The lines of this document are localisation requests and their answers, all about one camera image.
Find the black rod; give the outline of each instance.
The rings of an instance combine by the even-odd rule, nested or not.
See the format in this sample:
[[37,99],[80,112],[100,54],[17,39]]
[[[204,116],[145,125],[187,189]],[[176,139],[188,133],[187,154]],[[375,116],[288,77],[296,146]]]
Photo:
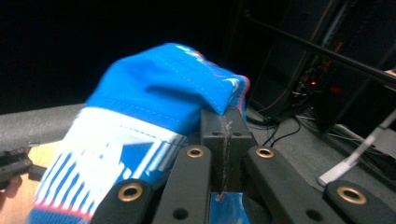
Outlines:
[[372,66],[369,66],[364,63],[359,63],[355,60],[352,60],[346,56],[343,56],[341,54],[337,54],[333,51],[330,51],[328,49],[322,48],[321,46],[315,45],[309,41],[306,41],[304,39],[301,39],[295,35],[290,35],[286,32],[283,32],[279,29],[276,29],[275,27],[268,25],[264,22],[257,21],[249,16],[245,16],[245,19],[249,21],[251,24],[255,25],[256,27],[266,31],[266,32],[272,32],[276,35],[280,35],[282,37],[285,37],[288,40],[291,40],[295,42],[296,44],[299,44],[300,46],[309,49],[310,51],[325,57],[327,59],[335,60],[337,63],[353,69],[356,72],[359,72],[361,75],[364,75],[366,77],[372,78],[376,81],[379,81],[383,83],[384,85],[390,86],[393,89],[396,89],[396,77],[392,76],[382,70],[376,69]]

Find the white stripe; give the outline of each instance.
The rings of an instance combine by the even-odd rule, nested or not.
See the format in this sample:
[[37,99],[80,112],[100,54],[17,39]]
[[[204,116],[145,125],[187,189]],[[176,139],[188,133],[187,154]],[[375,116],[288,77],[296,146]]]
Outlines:
[[146,154],[145,158],[140,162],[139,166],[137,167],[136,171],[132,175],[132,178],[139,178],[144,170],[146,169],[149,161],[152,158],[152,155],[157,151],[158,147],[161,145],[161,141],[155,141],[154,144],[151,146],[150,150]]
[[150,171],[154,171],[157,169],[158,165],[163,160],[163,157],[166,155],[166,152],[170,146],[172,145],[170,145],[169,143],[164,143],[162,148],[159,148],[159,152],[157,153],[157,156],[154,158],[151,165],[148,167]]
[[95,190],[94,192],[90,192],[90,195],[89,195],[87,201],[81,207],[81,212],[83,214],[87,213],[88,209],[90,208],[91,204],[93,203],[92,210],[89,211],[90,214],[93,215],[94,211],[99,206],[99,203],[106,197],[107,193],[110,191],[111,187],[114,185],[114,183],[120,176],[124,167],[125,167],[125,165],[121,162],[120,166],[118,168],[118,171],[117,170],[114,171],[115,178],[113,177],[112,178],[113,180],[111,180],[110,178],[103,179],[104,184],[107,184],[106,187],[99,188],[99,189]]
[[62,206],[62,208],[64,209],[69,209],[70,208],[70,203],[72,202],[73,198],[76,196],[78,189],[81,187],[83,183],[83,180],[81,178],[79,178],[76,182],[75,185],[73,185],[73,187],[70,189],[69,193],[67,194],[66,200],[64,201],[64,205]]
[[82,109],[80,113],[80,119],[89,119],[92,121],[93,124],[98,122],[107,123],[111,126],[121,126],[121,127],[128,127],[132,130],[136,130],[137,132],[141,133],[149,133],[149,135],[167,141],[169,139],[175,138],[177,133],[169,131],[165,128],[156,126],[151,123],[147,123],[140,119],[131,118],[125,115],[122,115],[117,112],[113,112],[110,110],[105,110],[102,108],[94,108],[94,107],[87,107]]
[[48,176],[47,180],[43,183],[40,184],[40,189],[37,192],[36,195],[36,204],[41,203],[44,200],[44,197],[46,196],[46,192],[49,190],[49,188],[51,187],[50,182],[52,180],[52,178],[55,177],[55,174],[59,171],[59,169],[61,169],[61,165],[64,163],[64,161],[67,158],[67,153],[61,154],[59,155],[59,160],[57,160],[58,162],[55,164],[52,164],[52,167],[49,167],[46,173],[50,173],[50,175]]
[[[57,154],[53,157],[54,163],[52,164],[52,166],[55,166],[55,165],[58,164],[59,162],[63,163],[63,161],[61,161],[61,156],[62,156],[62,155],[63,155],[63,154],[57,153]],[[50,169],[47,169],[47,171],[44,173],[43,177],[41,178],[41,182],[45,182],[49,175],[50,175]],[[39,187],[38,187],[38,191],[37,191],[37,192],[39,192],[39,191],[41,190],[41,187],[42,187],[42,186],[41,186],[41,182],[40,182],[40,185],[39,185]]]
[[78,174],[77,169],[73,169],[69,177],[64,182],[64,185],[62,186],[61,190],[59,190],[59,192],[56,194],[56,198],[53,206],[58,207],[62,203],[62,199],[64,198],[64,195],[66,194],[68,189],[71,189],[72,181],[77,174]]
[[70,160],[67,162],[67,164],[62,168],[61,172],[55,177],[55,181],[53,184],[50,186],[49,190],[49,196],[46,198],[46,201],[44,202],[44,205],[49,205],[55,195],[56,195],[56,189],[59,187],[59,184],[64,180],[64,176],[67,174],[69,171],[69,168],[76,162],[76,157],[72,154]]
[[181,147],[181,145],[186,139],[187,139],[186,136],[178,134],[175,137],[173,143],[166,144],[165,150],[161,151],[161,154],[159,154],[158,157],[154,159],[154,162],[150,165],[148,169],[150,171],[154,171],[157,169],[163,171],[164,167],[166,167],[166,164],[169,162],[169,158],[172,158],[173,150],[175,150],[178,147]]
[[84,200],[84,198],[85,198],[85,196],[89,193],[89,189],[88,188],[82,188],[82,191],[80,191],[79,193],[78,193],[78,196],[77,196],[77,198],[76,198],[76,201],[75,201],[75,203],[73,204],[73,207],[72,207],[72,211],[73,212],[77,212],[77,210],[79,209],[79,206],[81,205],[81,203],[82,203],[82,200]]
[[172,158],[174,158],[174,154],[176,153],[176,151],[178,151],[178,149],[180,149],[180,146],[176,146],[176,145],[172,145],[172,147],[169,148],[168,153],[166,154],[165,158],[163,158],[163,161],[158,167],[159,171],[164,171],[166,169],[169,162],[172,160]]
[[131,174],[132,174],[131,169],[126,168],[126,171],[122,174],[122,178],[123,178],[123,179],[128,179],[129,176],[131,176]]

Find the brass grommet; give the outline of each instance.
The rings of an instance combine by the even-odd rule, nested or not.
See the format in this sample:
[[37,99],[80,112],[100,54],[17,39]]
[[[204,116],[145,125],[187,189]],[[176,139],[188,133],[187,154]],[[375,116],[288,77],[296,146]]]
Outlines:
[[350,187],[338,187],[338,195],[345,201],[355,204],[365,204],[367,203],[367,198],[359,191]]
[[119,199],[123,202],[131,202],[138,199],[143,193],[143,188],[139,184],[132,183],[123,186],[119,191]]
[[256,154],[260,157],[263,157],[265,159],[273,158],[274,157],[274,152],[268,148],[258,148],[256,150]]
[[192,158],[198,158],[204,156],[204,151],[198,147],[191,148],[187,151],[187,155]]

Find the black plastic part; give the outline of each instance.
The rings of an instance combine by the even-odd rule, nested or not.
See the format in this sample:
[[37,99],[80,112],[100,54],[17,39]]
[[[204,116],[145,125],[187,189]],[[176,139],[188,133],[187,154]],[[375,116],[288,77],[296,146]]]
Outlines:
[[[346,187],[348,189],[354,189],[358,191],[366,198],[367,202],[358,204],[346,201],[337,192],[337,189],[340,187]],[[350,195],[347,196],[352,199],[359,199],[359,195],[353,191],[350,191]],[[381,200],[376,198],[367,189],[364,189],[359,185],[350,183],[348,181],[336,180],[328,184],[324,191],[323,198],[348,223],[396,223],[396,213],[393,210],[391,210]]]
[[[274,154],[262,153],[264,158],[258,149]],[[275,149],[252,147],[244,166],[271,213],[271,223],[345,223]]]
[[32,165],[32,161],[26,153],[28,149],[27,147],[21,147],[0,152],[0,189],[4,189],[12,177],[28,172]]
[[[196,149],[203,155],[189,156],[189,150]],[[195,152],[192,156],[201,155]],[[208,148],[183,147],[177,155],[152,223],[208,223],[210,166],[211,152]]]
[[43,177],[44,173],[46,172],[47,168],[38,166],[38,165],[32,165],[29,170],[29,179],[35,180],[35,181],[40,181],[41,178]]
[[257,142],[239,110],[229,107],[223,117],[202,110],[201,145],[213,154],[212,191],[241,192],[242,157]]
[[250,224],[271,223],[272,216],[268,208],[263,206],[263,204],[256,202],[247,194],[244,194],[242,204]]
[[[122,201],[119,192],[126,186],[136,184],[142,188],[142,194],[130,202]],[[149,183],[139,179],[127,179],[115,185],[96,209],[91,224],[138,224],[143,223],[153,195]]]

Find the blue sock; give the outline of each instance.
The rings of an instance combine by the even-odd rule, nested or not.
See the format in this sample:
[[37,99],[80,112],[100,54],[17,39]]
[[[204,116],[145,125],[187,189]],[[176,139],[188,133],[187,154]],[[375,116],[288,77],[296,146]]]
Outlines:
[[112,186],[155,184],[200,120],[243,111],[248,80],[196,50],[165,44],[113,63],[44,174],[30,223],[88,223]]

